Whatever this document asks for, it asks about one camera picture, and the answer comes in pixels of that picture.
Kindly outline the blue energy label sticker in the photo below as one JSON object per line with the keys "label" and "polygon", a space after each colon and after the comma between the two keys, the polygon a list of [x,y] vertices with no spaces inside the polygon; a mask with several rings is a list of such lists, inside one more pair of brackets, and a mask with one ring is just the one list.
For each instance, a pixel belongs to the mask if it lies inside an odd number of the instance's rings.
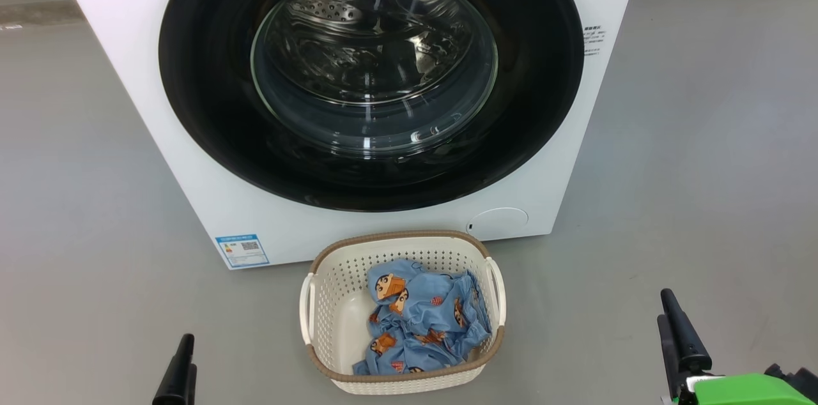
{"label": "blue energy label sticker", "polygon": [[216,237],[214,243],[231,270],[271,265],[257,235]]}

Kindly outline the cream basket with brown rim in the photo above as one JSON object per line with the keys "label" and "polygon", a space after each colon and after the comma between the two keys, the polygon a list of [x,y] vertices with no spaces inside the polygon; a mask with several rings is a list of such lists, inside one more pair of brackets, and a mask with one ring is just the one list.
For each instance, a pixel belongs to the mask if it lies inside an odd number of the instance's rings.
{"label": "cream basket with brown rim", "polygon": [[[407,259],[432,272],[476,274],[493,335],[468,361],[438,371],[408,375],[355,375],[371,336],[367,320],[376,309],[367,290],[368,271]],[[336,387],[354,395],[388,396],[432,392],[473,381],[495,356],[505,335],[505,282],[496,261],[477,239],[459,231],[394,231],[340,240],[313,261],[300,291],[299,321],[316,368]]]}

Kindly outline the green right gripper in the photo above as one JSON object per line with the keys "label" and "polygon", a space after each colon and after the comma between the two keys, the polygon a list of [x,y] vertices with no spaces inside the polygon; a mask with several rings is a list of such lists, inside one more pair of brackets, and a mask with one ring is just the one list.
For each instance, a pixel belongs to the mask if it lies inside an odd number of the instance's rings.
{"label": "green right gripper", "polygon": [[671,289],[662,289],[663,314],[657,317],[668,393],[663,405],[817,405],[777,377],[692,376],[680,387],[680,373],[701,375],[713,368],[712,356]]}

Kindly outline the black-rimmed glass washer door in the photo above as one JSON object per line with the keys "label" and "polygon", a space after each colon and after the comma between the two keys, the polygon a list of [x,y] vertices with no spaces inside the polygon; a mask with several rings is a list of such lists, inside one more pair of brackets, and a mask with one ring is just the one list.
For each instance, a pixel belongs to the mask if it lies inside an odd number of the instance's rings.
{"label": "black-rimmed glass washer door", "polygon": [[392,212],[534,158],[584,58],[576,0],[169,0],[158,61],[182,126],[234,175]]}

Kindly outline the white round filter cover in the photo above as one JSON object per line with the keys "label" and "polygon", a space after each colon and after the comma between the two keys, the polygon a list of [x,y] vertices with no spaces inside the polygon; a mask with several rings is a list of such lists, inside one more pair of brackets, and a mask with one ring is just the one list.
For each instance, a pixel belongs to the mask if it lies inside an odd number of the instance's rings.
{"label": "white round filter cover", "polygon": [[529,216],[511,207],[491,209],[477,214],[467,222],[465,231],[481,241],[522,237]]}

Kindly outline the blue cartoon print garment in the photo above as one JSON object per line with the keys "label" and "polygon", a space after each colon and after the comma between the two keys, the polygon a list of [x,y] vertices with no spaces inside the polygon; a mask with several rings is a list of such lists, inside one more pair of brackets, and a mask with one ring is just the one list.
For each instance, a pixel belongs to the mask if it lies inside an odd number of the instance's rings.
{"label": "blue cartoon print garment", "polygon": [[472,271],[432,272],[398,259],[368,271],[376,309],[371,336],[355,375],[391,376],[438,371],[468,361],[493,335],[487,307]]}

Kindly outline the small printed text sticker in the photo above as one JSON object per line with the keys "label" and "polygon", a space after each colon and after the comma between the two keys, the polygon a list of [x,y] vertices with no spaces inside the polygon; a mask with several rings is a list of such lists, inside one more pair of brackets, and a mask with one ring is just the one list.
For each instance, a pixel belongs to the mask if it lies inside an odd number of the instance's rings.
{"label": "small printed text sticker", "polygon": [[603,26],[585,26],[582,29],[584,56],[599,56],[605,46],[607,31]]}

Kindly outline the white front-load washing machine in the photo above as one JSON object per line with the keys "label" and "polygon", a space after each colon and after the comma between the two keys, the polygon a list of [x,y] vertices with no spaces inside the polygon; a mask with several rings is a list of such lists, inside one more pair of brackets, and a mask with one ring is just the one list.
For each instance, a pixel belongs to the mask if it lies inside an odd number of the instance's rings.
{"label": "white front-load washing machine", "polygon": [[511,207],[528,213],[523,236],[552,232],[589,125],[628,0],[574,0],[585,26],[603,26],[599,56],[582,56],[582,76],[555,134],[521,167],[487,187],[422,209],[374,213],[355,198],[353,211],[323,209],[266,192],[217,162],[184,128],[160,76],[160,24],[169,0],[77,0],[205,231],[257,235],[271,265],[310,261],[346,237],[402,230],[465,231],[471,218]]}

